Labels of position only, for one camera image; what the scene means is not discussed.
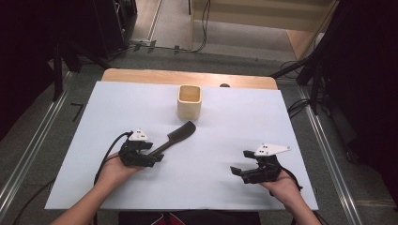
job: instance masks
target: white tabletop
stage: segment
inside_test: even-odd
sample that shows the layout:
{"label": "white tabletop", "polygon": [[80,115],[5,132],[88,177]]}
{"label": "white tabletop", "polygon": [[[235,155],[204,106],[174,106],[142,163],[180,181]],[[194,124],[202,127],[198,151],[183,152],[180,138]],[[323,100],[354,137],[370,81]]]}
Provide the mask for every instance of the white tabletop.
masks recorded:
{"label": "white tabletop", "polygon": [[[102,209],[121,210],[277,210],[283,206],[260,185],[244,184],[230,166],[255,169],[261,143],[291,146],[278,155],[304,189],[307,204],[317,204],[281,92],[202,87],[196,131],[167,149],[162,162],[138,172],[117,189]],[[67,209],[93,187],[94,176],[111,143],[123,132],[142,129],[152,150],[186,121],[176,115],[178,85],[97,82],[86,106],[46,209]],[[120,149],[123,138],[113,152]]]}

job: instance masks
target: aluminum rail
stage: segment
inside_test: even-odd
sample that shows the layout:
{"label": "aluminum rail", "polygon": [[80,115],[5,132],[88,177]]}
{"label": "aluminum rail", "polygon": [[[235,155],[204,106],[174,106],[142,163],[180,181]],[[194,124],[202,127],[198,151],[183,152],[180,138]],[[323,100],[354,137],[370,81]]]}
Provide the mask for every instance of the aluminum rail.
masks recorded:
{"label": "aluminum rail", "polygon": [[68,95],[70,84],[72,83],[74,78],[73,72],[68,72],[64,78],[64,92],[61,94],[59,99],[49,107],[49,110],[46,112],[43,120],[41,121],[38,129],[36,130],[35,135],[27,146],[26,150],[23,153],[20,161],[15,167],[13,173],[10,178],[7,180],[6,184],[2,187],[0,193],[0,223],[6,215],[6,212],[11,205],[12,200],[14,199],[21,183],[26,177],[30,166],[35,160],[36,154],[38,153],[44,139],[49,132],[55,117],[58,115],[59,110],[61,109],[65,98]]}
{"label": "aluminum rail", "polygon": [[[298,91],[301,98],[310,98],[307,91],[304,90],[301,86],[298,87]],[[354,203],[354,200],[351,196],[351,192],[348,189],[348,186],[343,178],[342,172],[340,171],[337,161],[333,155],[333,152],[329,145],[328,139],[325,135],[324,129],[321,126],[319,118],[317,115],[314,115],[314,112],[312,111],[310,106],[306,107],[306,111],[310,119],[311,125],[313,126],[315,136],[318,139],[322,155],[328,166],[331,179],[337,190],[337,194],[339,195],[340,202],[343,206],[348,222],[351,225],[361,225],[362,221],[360,219],[360,214],[358,212],[357,206]]]}

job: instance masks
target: hand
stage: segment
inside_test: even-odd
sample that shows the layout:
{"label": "hand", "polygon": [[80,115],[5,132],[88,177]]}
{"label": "hand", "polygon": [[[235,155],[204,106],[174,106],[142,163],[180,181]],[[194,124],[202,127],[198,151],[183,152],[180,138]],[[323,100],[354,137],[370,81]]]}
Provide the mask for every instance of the hand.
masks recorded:
{"label": "hand", "polygon": [[295,181],[284,170],[281,171],[275,181],[260,183],[260,185],[272,192],[275,198],[284,204],[286,209],[297,202],[303,202]]}
{"label": "hand", "polygon": [[111,190],[116,189],[125,183],[131,175],[144,168],[138,166],[126,167],[120,160],[118,152],[108,156],[107,160],[99,174],[96,186],[108,187]]}
{"label": "hand", "polygon": [[283,203],[286,210],[296,219],[297,224],[321,224],[301,197],[293,178],[284,170],[281,171],[276,181],[264,182],[260,185],[271,191],[275,198]]}

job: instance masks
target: cable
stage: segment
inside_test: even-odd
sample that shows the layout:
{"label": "cable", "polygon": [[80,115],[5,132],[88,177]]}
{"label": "cable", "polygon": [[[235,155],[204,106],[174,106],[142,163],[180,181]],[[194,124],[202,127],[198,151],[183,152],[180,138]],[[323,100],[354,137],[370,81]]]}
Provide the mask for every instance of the cable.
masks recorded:
{"label": "cable", "polygon": [[[143,45],[140,45],[139,47],[140,48],[148,48],[148,49],[173,50],[173,51],[179,51],[181,53],[183,53],[183,52],[184,53],[199,53],[200,51],[202,51],[205,48],[206,43],[207,43],[207,22],[208,22],[208,15],[210,13],[210,5],[211,5],[210,0],[207,0],[207,3],[205,5],[205,8],[204,8],[203,14],[202,14],[202,29],[203,29],[204,38],[202,41],[202,45],[197,50],[184,50],[184,49],[177,50],[175,48],[169,48],[169,47],[143,46]],[[125,53],[127,51],[135,49],[136,46],[138,46],[138,45],[130,45],[126,50],[115,52],[110,55],[117,54],[117,53]]]}
{"label": "cable", "polygon": [[100,172],[102,171],[102,167],[105,164],[105,162],[107,161],[107,157],[109,156],[109,153],[112,151],[112,149],[114,148],[115,144],[123,137],[123,136],[130,136],[132,134],[131,132],[124,132],[122,134],[120,134],[119,137],[117,137],[114,142],[111,144],[111,147],[109,147],[108,152],[106,152],[105,157],[103,157],[103,160],[101,162],[101,164],[99,165],[99,170],[97,171],[96,177],[94,179],[94,185],[97,183],[99,176],[100,176]]}
{"label": "cable", "polygon": [[[203,29],[203,34],[204,34],[202,45],[199,47],[199,49],[197,49],[195,51],[192,51],[193,53],[199,53],[206,46],[206,42],[207,42],[207,22],[208,22],[208,15],[210,13],[210,4],[211,4],[210,0],[208,0],[206,5],[205,5],[205,9],[203,10],[203,14],[202,14],[202,29]],[[206,24],[204,24],[206,8],[207,8],[207,17],[206,17]]]}
{"label": "cable", "polygon": [[[287,63],[297,63],[297,62],[298,62],[298,61],[286,61],[286,62],[282,63],[282,64],[279,66],[279,69],[282,69],[283,66],[284,66],[285,64],[287,64]],[[284,77],[286,77],[286,78],[288,78],[288,79],[296,79],[296,78],[294,78],[294,77],[289,77],[289,76],[287,76],[286,74],[284,74]]]}
{"label": "cable", "polygon": [[321,222],[321,224],[326,224],[326,225],[329,225],[326,221],[325,221],[325,219],[323,218],[323,217],[321,217],[321,215],[318,213],[318,212],[315,212],[315,211],[313,211],[314,212],[314,214],[315,214],[315,216],[318,218],[318,220],[319,220],[319,222]]}
{"label": "cable", "polygon": [[27,203],[23,206],[23,208],[21,209],[20,213],[18,214],[18,216],[15,218],[14,222],[12,223],[13,225],[18,225],[20,223],[20,219],[21,216],[23,215],[24,210],[27,208],[27,206],[47,187],[50,187],[53,182],[55,181],[55,178],[53,180],[51,180],[49,183],[47,183],[46,185],[44,185],[40,190],[38,190],[33,196],[32,198],[30,198]]}
{"label": "cable", "polygon": [[[105,156],[103,157],[103,160],[101,162],[101,164],[99,165],[99,170],[97,171],[96,177],[94,178],[94,185],[97,183],[99,177],[100,177],[100,172],[102,171],[103,165],[105,164],[105,162],[107,162],[109,159],[111,158],[115,158],[115,157],[110,157],[107,158],[109,156],[109,153],[111,153],[112,149],[114,148],[115,144],[123,137],[123,136],[130,136],[132,134],[131,132],[124,132],[122,134],[119,135],[119,137],[117,137],[114,142],[111,144],[111,146],[108,149],[108,152],[106,152]],[[98,214],[96,213],[96,215],[94,215],[93,217],[93,223],[94,225],[98,224]]]}
{"label": "cable", "polygon": [[299,114],[306,106],[310,105],[311,101],[309,99],[300,99],[293,103],[288,109],[287,113],[289,114],[289,118],[292,119],[297,114]]}

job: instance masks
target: floor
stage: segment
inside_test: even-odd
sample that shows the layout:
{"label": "floor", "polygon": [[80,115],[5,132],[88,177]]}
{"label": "floor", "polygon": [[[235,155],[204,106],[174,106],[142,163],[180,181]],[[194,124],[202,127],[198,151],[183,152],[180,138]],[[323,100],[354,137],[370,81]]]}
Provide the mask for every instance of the floor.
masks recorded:
{"label": "floor", "polygon": [[[159,47],[174,48],[178,45],[180,49],[189,49],[191,16],[187,0],[138,0],[136,3],[138,8],[145,10],[138,12],[139,25],[134,28],[136,34],[132,36],[134,42],[156,41],[156,46]],[[204,38],[201,21],[195,21],[193,33],[193,48],[197,49]],[[225,25],[223,22],[207,23],[207,44],[202,53],[281,62],[296,60],[285,30],[240,24]]]}

